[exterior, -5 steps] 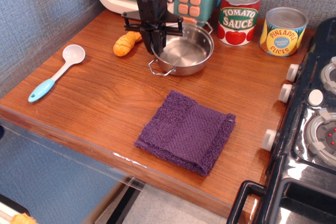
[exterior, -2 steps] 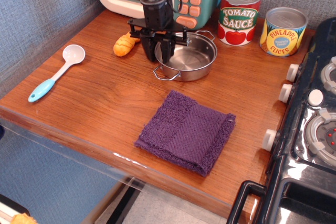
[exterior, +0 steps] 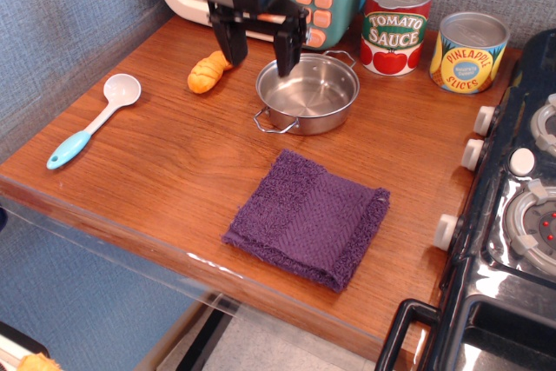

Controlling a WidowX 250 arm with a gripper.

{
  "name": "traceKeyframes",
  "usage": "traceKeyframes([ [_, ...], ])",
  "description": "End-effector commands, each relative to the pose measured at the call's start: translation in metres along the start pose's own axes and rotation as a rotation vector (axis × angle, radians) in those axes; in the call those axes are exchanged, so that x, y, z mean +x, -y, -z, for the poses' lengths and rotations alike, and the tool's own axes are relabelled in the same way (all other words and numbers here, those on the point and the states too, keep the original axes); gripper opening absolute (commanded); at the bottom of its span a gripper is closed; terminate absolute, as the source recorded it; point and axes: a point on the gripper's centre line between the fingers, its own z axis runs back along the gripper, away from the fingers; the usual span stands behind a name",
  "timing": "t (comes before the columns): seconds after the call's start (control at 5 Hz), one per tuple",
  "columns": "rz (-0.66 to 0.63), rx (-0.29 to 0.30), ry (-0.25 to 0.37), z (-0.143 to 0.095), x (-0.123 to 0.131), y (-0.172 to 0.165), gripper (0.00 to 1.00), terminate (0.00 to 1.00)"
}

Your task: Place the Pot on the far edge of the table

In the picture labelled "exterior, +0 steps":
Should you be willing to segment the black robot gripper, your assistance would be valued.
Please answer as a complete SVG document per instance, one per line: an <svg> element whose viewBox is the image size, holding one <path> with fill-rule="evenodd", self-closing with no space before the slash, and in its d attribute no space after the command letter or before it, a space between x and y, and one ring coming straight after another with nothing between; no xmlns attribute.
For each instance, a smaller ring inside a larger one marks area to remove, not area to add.
<svg viewBox="0 0 556 371"><path fill-rule="evenodd" d="M229 63L239 66L248 54L248 31L274 38L279 77L300 61L307 39L308 13L292 0L206 0L209 22Z"/></svg>

